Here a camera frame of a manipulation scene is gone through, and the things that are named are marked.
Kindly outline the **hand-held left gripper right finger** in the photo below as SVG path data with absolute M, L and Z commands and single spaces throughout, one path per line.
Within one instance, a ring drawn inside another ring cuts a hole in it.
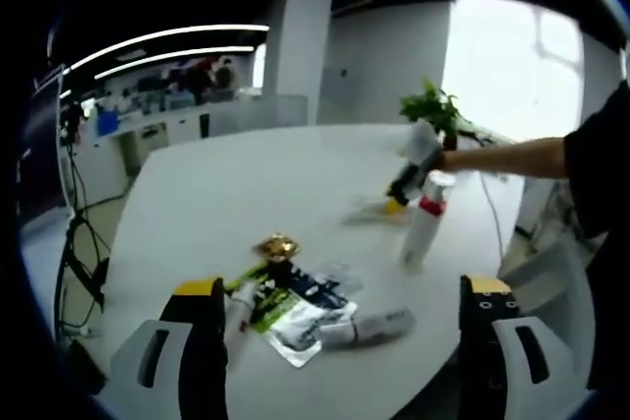
M 590 392 L 572 350 L 498 278 L 460 279 L 460 419 L 570 419 Z

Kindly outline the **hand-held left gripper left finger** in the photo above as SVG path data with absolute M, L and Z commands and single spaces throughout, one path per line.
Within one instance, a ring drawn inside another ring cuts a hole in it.
M 185 281 L 116 350 L 100 404 L 114 419 L 226 419 L 223 281 Z

